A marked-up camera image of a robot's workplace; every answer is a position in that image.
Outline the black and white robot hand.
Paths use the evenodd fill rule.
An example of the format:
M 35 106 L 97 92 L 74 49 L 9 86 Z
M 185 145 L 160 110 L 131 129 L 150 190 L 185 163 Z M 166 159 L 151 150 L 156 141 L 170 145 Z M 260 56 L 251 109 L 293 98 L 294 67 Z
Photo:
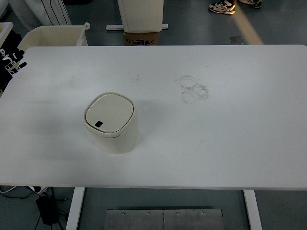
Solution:
M 22 36 L 11 30 L 0 47 L 0 90 L 4 91 L 12 80 L 12 69 L 24 57 L 24 51 L 18 48 Z

